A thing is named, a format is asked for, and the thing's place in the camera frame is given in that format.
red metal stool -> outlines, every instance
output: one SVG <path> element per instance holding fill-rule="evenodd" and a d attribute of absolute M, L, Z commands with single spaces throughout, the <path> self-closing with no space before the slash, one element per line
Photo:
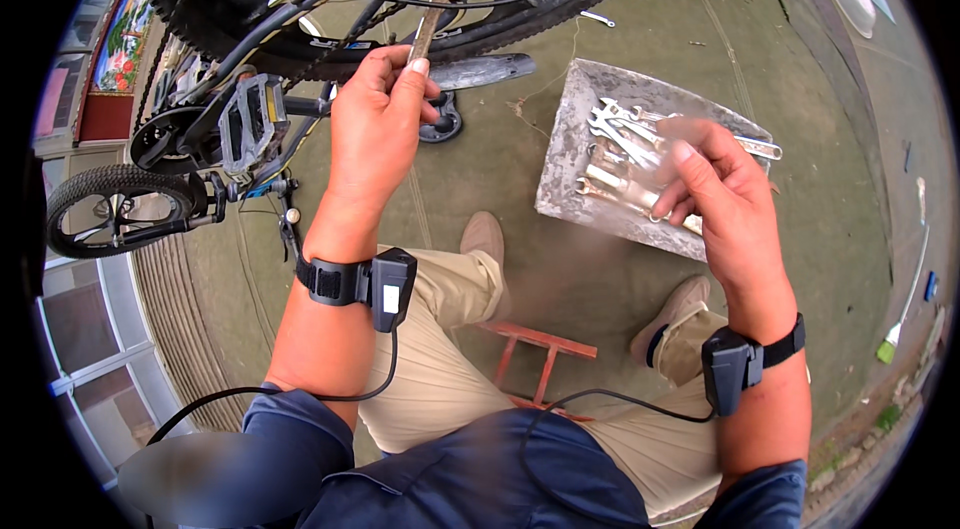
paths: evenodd
<path fill-rule="evenodd" d="M 571 356 L 580 356 L 588 360 L 593 360 L 597 357 L 597 348 L 592 345 L 566 340 L 562 337 L 544 333 L 543 331 L 534 331 L 533 329 L 528 329 L 527 327 L 505 320 L 478 322 L 477 326 L 483 327 L 488 331 L 493 331 L 498 335 L 503 335 L 508 339 L 506 347 L 503 348 L 503 355 L 500 357 L 500 364 L 496 367 L 497 374 L 493 378 L 493 384 L 496 385 L 498 389 L 500 389 L 500 385 L 503 383 L 503 377 L 507 374 L 507 367 L 510 366 L 510 357 L 514 354 L 513 352 L 517 346 L 517 342 L 532 343 L 547 349 L 546 362 L 543 363 L 544 370 L 540 374 L 541 378 L 536 386 L 537 390 L 534 398 L 529 400 L 525 397 L 510 395 L 510 393 L 507 394 L 511 402 L 522 408 L 539 408 L 542 410 L 549 405 L 549 403 L 544 403 L 544 393 L 546 392 L 546 382 L 550 379 L 550 373 L 553 371 L 553 363 L 557 360 L 557 352 L 570 354 Z M 594 420 L 589 416 L 570 415 L 563 408 L 557 408 L 556 410 L 560 414 L 573 420 Z"/>

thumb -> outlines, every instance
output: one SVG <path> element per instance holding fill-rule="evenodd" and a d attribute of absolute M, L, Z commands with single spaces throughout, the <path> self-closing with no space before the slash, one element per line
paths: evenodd
<path fill-rule="evenodd" d="M 417 58 L 407 64 L 390 90 L 386 112 L 398 119 L 419 120 L 429 71 L 430 62 L 426 58 Z"/>
<path fill-rule="evenodd" d="M 731 193 L 707 162 L 690 144 L 678 140 L 670 151 L 679 179 L 690 192 L 704 219 L 720 218 L 730 210 Z"/>

blue shirt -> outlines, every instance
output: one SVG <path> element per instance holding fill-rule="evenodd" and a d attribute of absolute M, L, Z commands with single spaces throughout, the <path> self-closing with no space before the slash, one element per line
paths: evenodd
<path fill-rule="evenodd" d="M 585 513 L 531 480 L 519 447 L 539 413 L 517 408 L 488 415 L 360 468 L 354 467 L 350 427 L 306 391 L 258 395 L 243 430 L 290 446 L 298 460 L 289 480 L 315 489 L 316 499 L 284 525 L 646 526 L 643 498 L 630 479 L 589 433 L 560 415 L 546 415 L 536 425 L 525 461 L 546 487 Z M 698 526 L 798 527 L 806 468 L 795 461 L 755 470 L 717 498 Z"/>

left hand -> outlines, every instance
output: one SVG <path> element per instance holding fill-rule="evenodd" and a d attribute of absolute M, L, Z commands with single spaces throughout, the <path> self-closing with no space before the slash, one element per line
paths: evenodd
<path fill-rule="evenodd" d="M 411 46 L 370 52 L 333 101 L 330 183 L 324 197 L 382 211 L 413 166 L 420 125 L 437 122 L 429 62 L 405 66 Z"/>

forearm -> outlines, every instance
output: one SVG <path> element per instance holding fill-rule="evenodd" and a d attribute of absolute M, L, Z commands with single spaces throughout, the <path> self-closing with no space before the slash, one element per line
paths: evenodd
<path fill-rule="evenodd" d="M 303 240 L 303 257 L 349 264 L 377 255 L 381 209 L 327 194 Z M 282 390 L 359 395 L 374 359 L 370 308 L 361 303 L 326 306 L 294 281 L 277 331 L 266 380 Z M 355 402 L 327 405 L 353 429 Z"/>
<path fill-rule="evenodd" d="M 797 303 L 786 276 L 764 282 L 750 296 L 727 295 L 729 326 L 761 344 L 787 335 L 797 319 Z M 763 371 L 759 384 L 740 395 L 737 411 L 718 420 L 721 490 L 762 466 L 807 459 L 810 447 L 810 384 L 801 351 Z"/>

